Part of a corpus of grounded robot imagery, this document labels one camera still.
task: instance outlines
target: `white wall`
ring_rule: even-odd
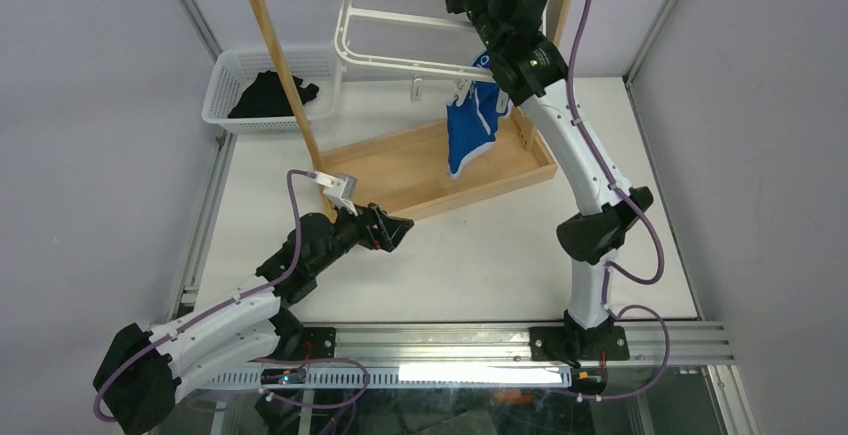
[[[0,66],[0,433],[114,433],[91,381],[171,302],[211,61],[176,0],[0,0]]]
[[[372,2],[362,0],[361,6]],[[224,49],[262,46],[263,41],[247,0],[197,0],[212,31]],[[443,0],[382,0],[399,5],[413,13],[439,16],[444,14]],[[663,0],[595,0],[592,17],[581,43],[580,75],[624,75],[636,56]],[[341,0],[271,0],[269,10],[278,34],[289,43],[329,44]],[[561,44],[568,49],[583,7],[574,0],[566,38]],[[482,48],[473,37],[457,40],[453,33],[423,35],[408,29],[389,30],[385,24],[370,23],[356,27],[354,47],[367,53],[432,54],[435,60],[462,60],[476,55]]]
[[[682,0],[635,99],[764,434],[845,433],[846,0]]]

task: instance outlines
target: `wooden drying rack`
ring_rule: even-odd
[[[348,173],[359,180],[354,202],[377,203],[393,215],[421,219],[553,178],[557,165],[533,123],[516,109],[502,119],[495,146],[463,169],[447,173],[444,121],[321,152],[268,13],[267,0],[249,0],[280,82],[291,103],[315,170]],[[571,0],[549,0],[548,38],[562,37]],[[333,215],[329,202],[325,210]]]

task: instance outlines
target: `red wire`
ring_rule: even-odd
[[[301,347],[305,347],[308,352],[306,353],[306,358],[304,360],[309,360],[312,358],[312,342],[303,342],[300,344]]]

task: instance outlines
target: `blue cloth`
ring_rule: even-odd
[[[489,68],[488,52],[483,52],[474,67]],[[484,154],[495,144],[498,119],[509,112],[508,106],[498,112],[500,87],[495,82],[472,82],[467,95],[457,95],[448,104],[448,167],[456,179],[471,160]]]

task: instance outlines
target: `white plastic basket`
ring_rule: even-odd
[[[342,70],[332,46],[303,46],[285,49],[292,73],[318,85],[318,98],[304,105],[310,123],[333,114],[339,98]],[[276,71],[265,47],[226,50],[218,57],[203,100],[203,121],[220,125],[233,133],[267,130],[299,130],[294,117],[230,119],[227,115],[242,92],[259,73]]]

